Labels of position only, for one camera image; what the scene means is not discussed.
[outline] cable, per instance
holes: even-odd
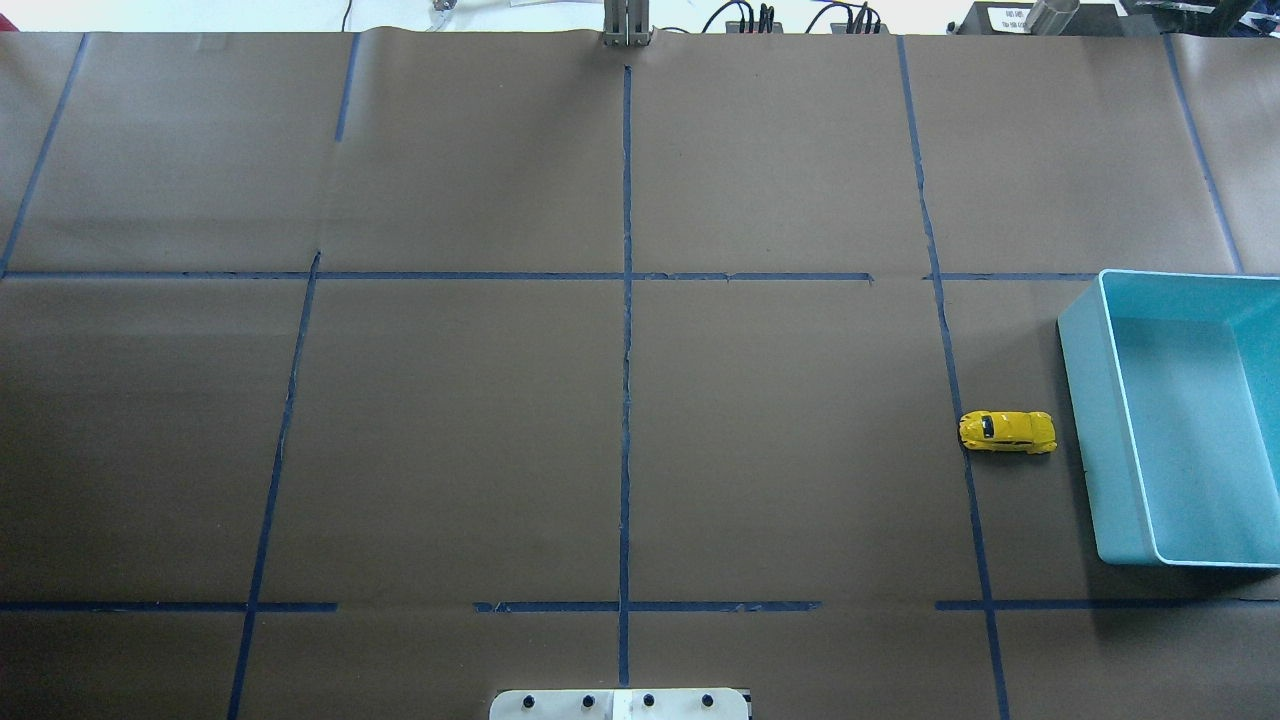
[[[829,9],[832,9],[832,8],[844,8],[845,12],[849,13],[849,27],[854,26],[854,6],[852,5],[849,5],[849,4],[845,4],[845,3],[828,3],[820,10],[818,10],[818,14],[814,15],[812,20],[809,20],[809,27],[804,28],[804,33],[809,35],[809,31],[813,29],[813,26],[818,24],[818,19],[822,18],[822,15],[826,14],[826,12],[829,10]]]
[[[879,12],[872,8],[869,4],[863,3],[861,5],[854,5],[850,3],[827,3],[818,14],[813,17],[809,22],[809,27],[805,28],[805,35],[813,31],[814,26],[818,24],[818,19],[832,8],[844,8],[847,13],[847,19],[845,22],[846,35],[877,35],[881,28]],[[858,14],[854,15],[854,8],[858,8]]]
[[[728,0],[728,3],[724,3],[714,13],[712,13],[712,17],[707,18],[707,24],[703,26],[703,32],[707,32],[712,27],[712,23],[716,22],[716,18],[721,13],[723,13],[724,10],[727,10],[731,5],[737,5],[737,12],[739,13],[742,13],[742,8],[746,8],[746,13],[745,13],[746,18],[744,18],[742,20],[739,20],[739,29],[741,32],[746,32],[748,28],[750,28],[751,26],[755,24],[755,9],[751,8],[750,3],[748,3],[746,0]]]

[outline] light blue plastic bin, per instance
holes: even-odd
[[[1280,278],[1103,270],[1057,325],[1102,560],[1280,568]]]

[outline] grid line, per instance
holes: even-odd
[[[247,602],[182,601],[13,601],[0,612],[247,612]],[[337,602],[261,602],[257,612],[337,612]]]
[[[347,132],[347,105],[351,102],[351,85],[356,77],[356,54],[360,51],[360,33],[351,36],[351,53],[347,56],[347,78],[342,85],[342,104],[338,105],[338,127],[333,131],[333,141],[342,142]]]
[[[476,602],[481,615],[538,615],[545,612],[618,612],[620,602]],[[742,601],[630,601],[628,612],[809,612],[822,607],[815,600],[742,600]]]
[[[1188,609],[1226,609],[1226,607],[1275,607],[1280,600],[1244,597],[1129,597],[1129,598],[1047,598],[1047,600],[995,600],[989,603],[978,600],[943,600],[934,603],[940,612],[977,612],[987,605],[1001,612],[1042,611],[1042,610],[1176,610]]]
[[[626,282],[626,273],[524,270],[324,270],[320,281]],[[306,281],[297,270],[14,270],[24,281]],[[874,282],[870,273],[631,273],[632,282]]]
[[[932,281],[941,278],[943,282],[1079,282],[1092,281],[1096,277],[1098,277],[1097,273],[931,273],[920,279]]]
[[[1217,193],[1217,183],[1213,181],[1213,170],[1208,167],[1204,156],[1204,146],[1201,145],[1199,128],[1196,127],[1196,118],[1192,108],[1187,104],[1187,91],[1183,88],[1183,73],[1178,69],[1178,53],[1174,51],[1174,41],[1169,35],[1161,36],[1165,42],[1165,56],[1169,58],[1169,72],[1174,78],[1174,90],[1178,92],[1178,104],[1183,109],[1183,119],[1187,120],[1187,132],[1192,138],[1192,147],[1196,150],[1196,160],[1199,161],[1201,174],[1204,177],[1204,186],[1208,188],[1208,197],[1213,202],[1213,214],[1217,224],[1222,229],[1222,238],[1226,241],[1226,250],[1231,255],[1231,265],[1236,273],[1244,272],[1240,264],[1240,250],[1235,246],[1235,234],[1231,233],[1231,224],[1226,222],[1226,213],[1222,210],[1222,199]]]
[[[938,259],[938,245],[933,232],[933,219],[929,217],[929,205],[924,195],[924,160],[920,152],[920,135],[915,122],[915,101],[911,97],[911,73],[906,59],[906,41],[897,37],[897,59],[902,73],[902,99],[906,104],[906,123],[911,136],[911,158],[915,165],[915,186],[920,200],[920,220],[924,225],[924,234],[929,241],[929,268],[933,284],[933,299],[937,304],[938,329],[942,333],[942,354],[947,365],[947,383],[951,386],[951,409],[955,420],[960,420],[964,413],[960,402],[960,379],[956,373],[955,354],[951,347],[951,328],[947,325],[946,297],[942,288],[942,264]],[[986,541],[982,534],[982,514],[978,509],[978,489],[973,482],[973,464],[969,452],[960,450],[964,456],[965,489],[969,493],[969,524],[973,532],[973,551],[978,564],[978,583],[982,587],[983,615],[987,621],[987,646],[991,652],[991,671],[996,684],[996,703],[1001,720],[1009,720],[1009,693],[1005,687],[1005,666],[1000,652],[1000,630],[996,624],[996,607],[992,603],[991,575],[987,570]]]
[[[271,484],[266,491],[266,507],[262,510],[262,529],[259,533],[257,559],[253,562],[253,578],[250,583],[248,603],[244,610],[244,625],[241,630],[239,655],[236,660],[236,675],[232,680],[232,697],[227,706],[228,720],[239,715],[241,694],[244,691],[244,673],[248,669],[248,653],[253,644],[253,625],[257,620],[259,596],[262,592],[262,571],[266,568],[266,548],[271,539],[271,521],[275,516],[275,501],[280,491],[280,474],[284,470],[284,450],[289,439],[289,427],[293,423],[293,401],[298,393],[298,368],[302,364],[302,345],[307,338],[307,325],[311,322],[311,305],[316,293],[316,272],[320,269],[320,252],[311,260],[311,277],[307,279],[307,292],[302,299],[302,316],[298,319],[298,337],[293,343],[293,361],[289,366],[289,384],[284,393],[284,410],[280,414],[280,433],[275,441],[275,459],[271,464]]]
[[[631,65],[622,72],[622,459],[618,511],[618,687],[631,687]]]
[[[72,68],[67,72],[67,82],[63,83],[63,92],[58,96],[58,105],[54,106],[54,114],[49,119],[45,141],[40,145],[40,154],[36,155],[36,163],[31,169],[31,178],[27,179],[27,190],[22,193],[22,202],[18,204],[18,213],[13,218],[13,227],[9,229],[9,240],[5,242],[4,254],[0,255],[0,279],[9,270],[9,260],[13,259],[14,247],[18,246],[18,236],[22,234],[22,225],[27,220],[27,210],[31,208],[31,200],[36,195],[36,184],[40,182],[41,170],[45,169],[45,160],[49,159],[49,149],[54,145],[54,135],[58,133],[58,124],[67,110],[67,100],[72,95],[72,86],[76,85],[76,76],[79,74],[86,47],[88,47],[88,33],[82,33],[79,46],[76,49],[76,59],[72,60]]]

